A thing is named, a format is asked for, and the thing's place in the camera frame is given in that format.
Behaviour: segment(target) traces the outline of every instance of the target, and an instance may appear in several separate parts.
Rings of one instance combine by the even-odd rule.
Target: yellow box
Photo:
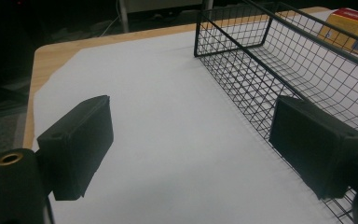
[[[350,8],[340,8],[330,14],[327,22],[358,36],[358,11]],[[337,30],[323,26],[319,37],[330,44],[358,54],[358,41],[339,33]]]

